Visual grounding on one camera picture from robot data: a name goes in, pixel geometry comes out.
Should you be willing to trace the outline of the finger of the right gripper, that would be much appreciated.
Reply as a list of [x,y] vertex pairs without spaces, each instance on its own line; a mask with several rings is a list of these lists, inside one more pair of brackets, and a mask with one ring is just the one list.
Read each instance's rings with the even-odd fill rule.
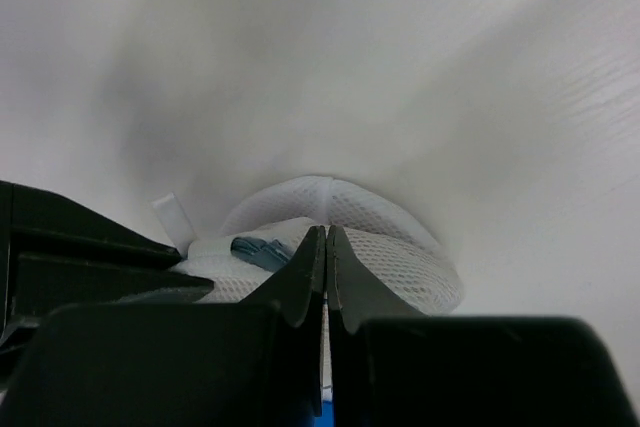
[[75,304],[193,302],[211,280],[174,271],[178,251],[52,192],[1,184],[1,344],[25,345]]

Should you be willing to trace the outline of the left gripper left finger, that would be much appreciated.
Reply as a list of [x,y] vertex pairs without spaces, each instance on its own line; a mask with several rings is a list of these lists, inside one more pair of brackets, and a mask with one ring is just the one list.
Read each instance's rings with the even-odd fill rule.
[[326,233],[238,303],[66,307],[37,331],[5,426],[310,426],[322,411]]

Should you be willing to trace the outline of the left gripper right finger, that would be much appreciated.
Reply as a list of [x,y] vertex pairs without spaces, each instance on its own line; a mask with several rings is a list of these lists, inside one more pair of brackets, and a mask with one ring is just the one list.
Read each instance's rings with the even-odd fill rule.
[[566,317],[428,316],[330,229],[326,289],[338,426],[635,426],[604,343]]

